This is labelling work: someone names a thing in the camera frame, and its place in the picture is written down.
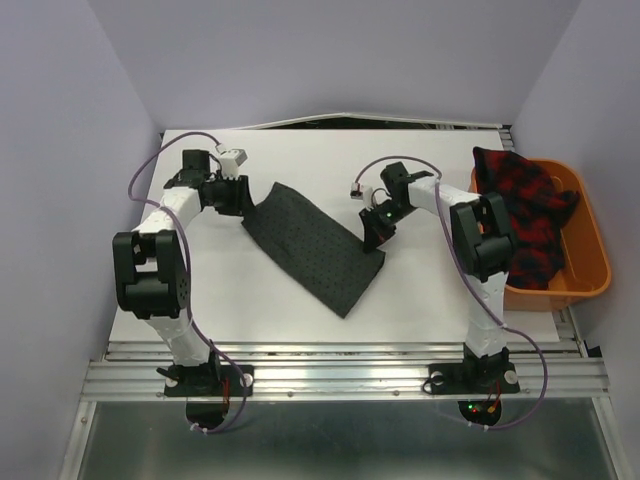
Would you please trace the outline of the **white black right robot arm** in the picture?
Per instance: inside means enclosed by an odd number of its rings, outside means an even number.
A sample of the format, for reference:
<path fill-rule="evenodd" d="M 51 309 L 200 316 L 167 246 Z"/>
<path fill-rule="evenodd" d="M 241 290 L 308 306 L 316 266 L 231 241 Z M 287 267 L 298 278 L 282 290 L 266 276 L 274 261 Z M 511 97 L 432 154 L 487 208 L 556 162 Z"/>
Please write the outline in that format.
<path fill-rule="evenodd" d="M 458 274 L 471 296 L 464 345 L 474 356 L 460 366 L 463 384 L 482 390 L 496 378 L 492 357 L 506 347 L 503 320 L 504 292 L 517 239 L 503 198 L 478 194 L 445 184 L 434 165 L 406 156 L 373 161 L 385 167 L 380 173 L 387 199 L 376 200 L 376 189 L 361 183 L 359 172 L 350 197 L 363 202 L 359 212 L 364 232 L 363 250 L 371 253 L 390 240 L 396 224 L 424 210 L 435 215 Z"/>

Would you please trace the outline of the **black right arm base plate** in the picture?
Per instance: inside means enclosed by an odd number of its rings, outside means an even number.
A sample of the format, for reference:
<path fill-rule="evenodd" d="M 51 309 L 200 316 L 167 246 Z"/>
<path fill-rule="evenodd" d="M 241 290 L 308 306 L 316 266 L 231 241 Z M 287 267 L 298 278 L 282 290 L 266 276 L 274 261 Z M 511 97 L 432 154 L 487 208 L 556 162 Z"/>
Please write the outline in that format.
<path fill-rule="evenodd" d="M 519 393 L 521 388 L 518 379 L 508 381 L 508 372 L 515 372 L 511 363 L 488 368 L 464 362 L 434 363 L 428 366 L 422 391 L 436 396 Z"/>

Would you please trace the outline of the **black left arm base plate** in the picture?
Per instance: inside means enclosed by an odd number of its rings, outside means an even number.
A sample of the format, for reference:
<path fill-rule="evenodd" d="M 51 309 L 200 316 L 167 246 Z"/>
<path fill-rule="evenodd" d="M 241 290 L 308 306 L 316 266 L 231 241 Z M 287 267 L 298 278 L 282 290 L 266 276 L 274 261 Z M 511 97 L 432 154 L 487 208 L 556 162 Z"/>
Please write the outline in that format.
<path fill-rule="evenodd" d="M 243 397 L 253 394 L 253 365 L 240 365 L 241 377 L 231 365 L 219 368 L 209 364 L 184 367 L 171 364 L 158 367 L 156 372 L 165 381 L 164 395 L 169 398 Z"/>

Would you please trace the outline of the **dark grey dotted skirt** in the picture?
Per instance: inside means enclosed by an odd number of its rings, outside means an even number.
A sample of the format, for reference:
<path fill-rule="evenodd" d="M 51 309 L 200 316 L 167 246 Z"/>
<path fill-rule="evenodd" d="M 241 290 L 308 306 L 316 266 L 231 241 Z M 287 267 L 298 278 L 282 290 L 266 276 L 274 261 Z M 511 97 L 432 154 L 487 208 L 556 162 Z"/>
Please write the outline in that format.
<path fill-rule="evenodd" d="M 385 263 L 295 189 L 276 182 L 242 225 L 256 245 L 324 306 L 346 318 Z"/>

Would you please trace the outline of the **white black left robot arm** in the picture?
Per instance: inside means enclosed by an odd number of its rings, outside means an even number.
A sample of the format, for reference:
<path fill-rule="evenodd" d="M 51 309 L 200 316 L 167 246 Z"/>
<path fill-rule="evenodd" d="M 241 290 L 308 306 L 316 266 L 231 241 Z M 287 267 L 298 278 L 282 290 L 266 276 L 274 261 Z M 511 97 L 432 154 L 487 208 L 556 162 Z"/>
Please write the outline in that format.
<path fill-rule="evenodd" d="M 249 179 L 239 173 L 243 149 L 182 152 L 182 168 L 163 187 L 151 213 L 112 241 L 119 308 L 150 326 L 169 348 L 173 363 L 190 368 L 199 393 L 215 392 L 223 371 L 191 312 L 191 260 L 186 227 L 206 208 L 243 217 L 254 209 Z"/>

